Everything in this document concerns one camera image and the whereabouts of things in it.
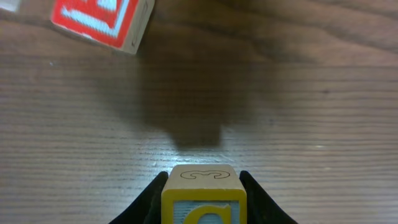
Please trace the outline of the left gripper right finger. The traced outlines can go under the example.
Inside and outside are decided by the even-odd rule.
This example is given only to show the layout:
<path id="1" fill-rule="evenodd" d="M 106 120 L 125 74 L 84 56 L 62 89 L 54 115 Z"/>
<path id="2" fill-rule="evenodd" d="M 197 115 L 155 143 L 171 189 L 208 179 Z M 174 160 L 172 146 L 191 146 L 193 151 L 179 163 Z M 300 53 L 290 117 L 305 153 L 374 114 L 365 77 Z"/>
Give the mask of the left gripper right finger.
<path id="1" fill-rule="evenodd" d="M 298 224 L 278 206 L 248 171 L 241 171 L 239 179 L 247 193 L 247 224 Z"/>

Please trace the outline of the yellow C block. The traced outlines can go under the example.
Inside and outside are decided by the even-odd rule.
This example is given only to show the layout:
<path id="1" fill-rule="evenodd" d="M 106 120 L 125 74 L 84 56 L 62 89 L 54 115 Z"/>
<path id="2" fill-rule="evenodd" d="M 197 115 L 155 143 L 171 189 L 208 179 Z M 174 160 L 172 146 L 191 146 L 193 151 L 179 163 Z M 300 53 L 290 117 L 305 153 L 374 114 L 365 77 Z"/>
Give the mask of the yellow C block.
<path id="1" fill-rule="evenodd" d="M 247 193 L 227 164 L 175 166 L 161 193 L 161 223 L 248 222 Z"/>

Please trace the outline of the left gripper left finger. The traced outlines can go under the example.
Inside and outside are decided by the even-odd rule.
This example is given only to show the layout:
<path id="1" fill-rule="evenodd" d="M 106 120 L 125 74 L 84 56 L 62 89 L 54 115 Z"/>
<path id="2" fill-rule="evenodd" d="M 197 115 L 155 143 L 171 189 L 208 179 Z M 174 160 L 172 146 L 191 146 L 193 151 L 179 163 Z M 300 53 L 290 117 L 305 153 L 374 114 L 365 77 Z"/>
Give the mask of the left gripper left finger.
<path id="1" fill-rule="evenodd" d="M 161 193 L 169 175 L 162 171 L 109 224 L 161 224 Z"/>

